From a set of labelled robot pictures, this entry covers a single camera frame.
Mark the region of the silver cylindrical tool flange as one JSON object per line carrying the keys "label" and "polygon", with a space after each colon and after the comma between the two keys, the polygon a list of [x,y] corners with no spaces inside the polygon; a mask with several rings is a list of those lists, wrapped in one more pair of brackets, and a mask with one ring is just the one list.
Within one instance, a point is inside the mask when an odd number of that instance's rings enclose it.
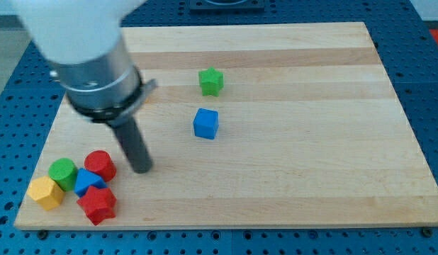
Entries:
{"label": "silver cylindrical tool flange", "polygon": [[50,66],[76,112],[113,127],[131,119],[158,87],[155,79],[143,81],[122,38],[95,59]]}

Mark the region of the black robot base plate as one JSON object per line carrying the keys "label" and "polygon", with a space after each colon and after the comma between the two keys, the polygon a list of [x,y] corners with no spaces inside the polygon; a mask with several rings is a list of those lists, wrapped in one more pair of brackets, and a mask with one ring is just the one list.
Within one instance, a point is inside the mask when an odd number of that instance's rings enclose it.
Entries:
{"label": "black robot base plate", "polygon": [[188,0],[191,11],[262,11],[265,0]]}

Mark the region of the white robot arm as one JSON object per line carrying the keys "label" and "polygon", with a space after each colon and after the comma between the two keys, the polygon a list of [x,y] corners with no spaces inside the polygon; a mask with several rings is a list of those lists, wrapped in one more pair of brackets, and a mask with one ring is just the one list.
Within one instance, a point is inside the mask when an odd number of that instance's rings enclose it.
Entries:
{"label": "white robot arm", "polygon": [[141,78],[120,25],[143,4],[144,0],[12,2],[72,107],[112,129],[138,174],[149,171],[153,160],[133,115],[157,82]]}

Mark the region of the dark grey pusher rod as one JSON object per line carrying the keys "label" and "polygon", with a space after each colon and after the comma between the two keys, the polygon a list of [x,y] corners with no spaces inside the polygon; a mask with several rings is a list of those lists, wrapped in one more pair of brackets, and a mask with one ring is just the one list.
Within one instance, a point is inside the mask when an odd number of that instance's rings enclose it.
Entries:
{"label": "dark grey pusher rod", "polygon": [[134,118],[128,118],[111,129],[126,156],[131,169],[137,174],[147,173],[153,167],[150,156]]}

